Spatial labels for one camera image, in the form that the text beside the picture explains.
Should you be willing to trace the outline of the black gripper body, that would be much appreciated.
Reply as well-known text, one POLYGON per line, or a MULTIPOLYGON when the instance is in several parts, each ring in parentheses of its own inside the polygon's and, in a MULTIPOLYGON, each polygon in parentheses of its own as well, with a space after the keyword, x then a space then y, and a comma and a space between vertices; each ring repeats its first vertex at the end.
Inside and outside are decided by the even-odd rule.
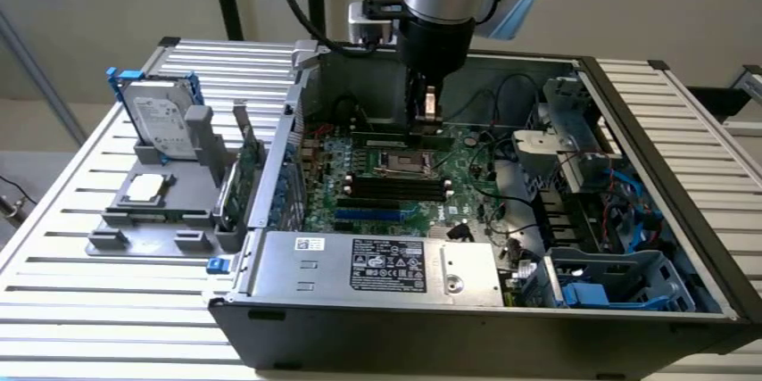
POLYGON ((420 18, 400 20, 397 53, 410 72, 441 81, 465 62, 475 20, 437 24, 420 18))

